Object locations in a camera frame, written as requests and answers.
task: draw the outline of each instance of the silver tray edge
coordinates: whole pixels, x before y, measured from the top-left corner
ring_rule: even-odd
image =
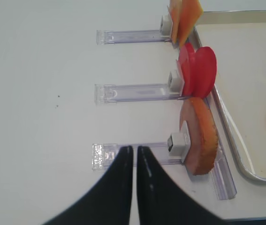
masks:
[[[266,23],[266,10],[265,11],[220,11],[220,12],[204,12],[200,17],[197,24],[193,30],[193,37],[196,41],[197,47],[201,47],[202,43],[199,38],[196,26],[200,24],[228,24],[228,23]],[[258,180],[266,182],[266,178],[259,177],[251,173],[241,160],[240,154],[238,152],[237,144],[234,140],[232,130],[230,128],[228,118],[225,112],[224,103],[218,92],[217,86],[214,85],[212,90],[213,99],[218,107],[218,111],[221,115],[222,123],[224,125],[227,137],[229,140],[229,145],[231,147],[234,158],[237,165],[247,178],[251,180]]]

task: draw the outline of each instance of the bread slice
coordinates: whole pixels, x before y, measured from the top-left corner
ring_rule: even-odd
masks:
[[[213,167],[218,147],[216,126],[203,99],[192,97],[184,101],[180,114],[180,130],[188,124],[191,147],[184,164],[193,175],[207,174]]]

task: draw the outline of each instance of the white countertop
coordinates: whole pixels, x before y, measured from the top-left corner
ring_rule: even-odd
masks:
[[[94,104],[95,83],[165,82],[178,57],[170,43],[98,46],[95,34],[155,29],[167,4],[0,0],[0,224],[41,224],[85,194],[102,175],[91,170],[92,143],[160,142],[178,130],[180,101]],[[202,6],[261,10],[266,1],[205,0]],[[212,187],[201,185],[205,178],[191,182],[180,165],[164,168],[222,218],[266,217],[266,185],[245,180],[224,145],[238,191],[233,200],[217,201]],[[132,225],[138,224],[135,186]]]

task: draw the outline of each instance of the white tray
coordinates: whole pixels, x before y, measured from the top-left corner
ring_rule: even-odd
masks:
[[[214,93],[233,152],[247,177],[266,181],[266,11],[208,14],[196,32],[217,57]]]

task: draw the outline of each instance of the red tomato slice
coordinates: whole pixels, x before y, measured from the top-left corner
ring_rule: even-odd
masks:
[[[185,81],[183,96],[191,96],[195,85],[195,53],[191,43],[186,43],[180,49],[179,63]]]
[[[195,53],[196,83],[192,96],[205,98],[212,90],[216,72],[217,61],[210,47],[201,47]]]

